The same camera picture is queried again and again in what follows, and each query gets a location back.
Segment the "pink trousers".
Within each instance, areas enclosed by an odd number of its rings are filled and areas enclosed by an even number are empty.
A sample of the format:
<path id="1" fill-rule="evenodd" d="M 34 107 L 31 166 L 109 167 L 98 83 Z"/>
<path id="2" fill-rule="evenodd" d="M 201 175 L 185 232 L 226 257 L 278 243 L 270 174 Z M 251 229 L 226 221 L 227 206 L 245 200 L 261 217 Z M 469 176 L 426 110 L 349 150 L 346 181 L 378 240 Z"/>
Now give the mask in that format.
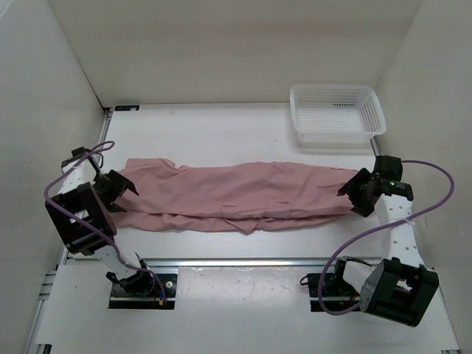
<path id="1" fill-rule="evenodd" d="M 129 159 L 121 174 L 137 192 L 118 200 L 118 227 L 163 232 L 277 232 L 310 228 L 351 213 L 338 191 L 354 170 L 293 162 L 229 167 L 176 166 L 168 159 Z"/>

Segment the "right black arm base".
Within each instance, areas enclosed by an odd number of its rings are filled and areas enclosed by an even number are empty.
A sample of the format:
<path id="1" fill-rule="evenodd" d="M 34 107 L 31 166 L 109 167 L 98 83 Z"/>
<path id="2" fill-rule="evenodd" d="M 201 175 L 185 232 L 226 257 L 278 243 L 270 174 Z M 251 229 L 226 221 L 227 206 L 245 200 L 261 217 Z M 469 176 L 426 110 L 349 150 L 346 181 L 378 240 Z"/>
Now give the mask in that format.
<path id="1" fill-rule="evenodd" d="M 320 276 L 320 273 L 308 273 L 299 281 L 302 287 L 308 289 L 310 311 L 312 313 L 324 311 L 319 304 L 317 293 Z M 339 280 L 334 273 L 330 272 L 325 276 L 324 285 L 322 286 L 322 298 L 324 305 L 334 312 L 345 310 L 354 306 L 359 301 L 359 295 L 355 289 L 345 281 Z"/>

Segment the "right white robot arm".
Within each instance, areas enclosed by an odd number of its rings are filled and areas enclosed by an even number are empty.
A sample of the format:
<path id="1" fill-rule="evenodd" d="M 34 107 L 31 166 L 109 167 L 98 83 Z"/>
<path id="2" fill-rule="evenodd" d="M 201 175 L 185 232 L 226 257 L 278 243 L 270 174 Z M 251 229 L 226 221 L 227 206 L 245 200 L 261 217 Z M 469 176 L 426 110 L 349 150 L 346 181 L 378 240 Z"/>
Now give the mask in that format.
<path id="1" fill-rule="evenodd" d="M 417 250 L 412 216 L 412 187 L 399 173 L 359 170 L 339 191 L 360 216 L 375 213 L 382 231 L 382 260 L 370 265 L 352 257 L 336 262 L 331 285 L 347 295 L 354 290 L 362 312 L 416 327 L 431 303 L 439 278 L 425 267 Z"/>

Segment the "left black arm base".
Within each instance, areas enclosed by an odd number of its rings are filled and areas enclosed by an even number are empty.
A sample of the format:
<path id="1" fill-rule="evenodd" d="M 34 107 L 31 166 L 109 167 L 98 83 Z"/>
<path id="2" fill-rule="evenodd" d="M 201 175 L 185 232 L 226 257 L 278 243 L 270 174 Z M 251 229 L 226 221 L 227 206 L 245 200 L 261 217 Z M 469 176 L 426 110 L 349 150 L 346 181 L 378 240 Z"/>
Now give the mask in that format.
<path id="1" fill-rule="evenodd" d="M 157 281 L 146 272 L 139 271 L 129 278 L 118 280 L 115 273 L 106 278 L 112 287 L 108 301 L 110 309 L 126 310 L 173 310 L 176 305 L 178 275 L 157 274 L 164 288 L 164 296 Z"/>

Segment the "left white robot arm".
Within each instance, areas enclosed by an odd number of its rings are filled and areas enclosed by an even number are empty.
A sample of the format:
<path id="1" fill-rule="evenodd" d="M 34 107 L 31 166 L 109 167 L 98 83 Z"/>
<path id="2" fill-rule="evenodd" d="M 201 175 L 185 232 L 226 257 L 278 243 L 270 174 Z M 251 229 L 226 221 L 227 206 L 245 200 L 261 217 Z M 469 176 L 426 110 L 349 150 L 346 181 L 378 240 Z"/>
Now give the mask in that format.
<path id="1" fill-rule="evenodd" d="M 150 294 L 156 286 L 155 278 L 145 271 L 144 260 L 137 255 L 130 260 L 123 253 L 117 256 L 113 246 L 84 225 L 89 223 L 114 240 L 117 228 L 112 215 L 126 211 L 116 200 L 126 191 L 138 195 L 134 183 L 115 170 L 102 173 L 92 158 L 76 165 L 78 160 L 75 157 L 61 163 L 62 172 L 70 171 L 70 174 L 63 180 L 58 194 L 45 202 L 64 246 L 72 254 L 103 262 L 109 269 L 107 279 L 125 292 Z"/>

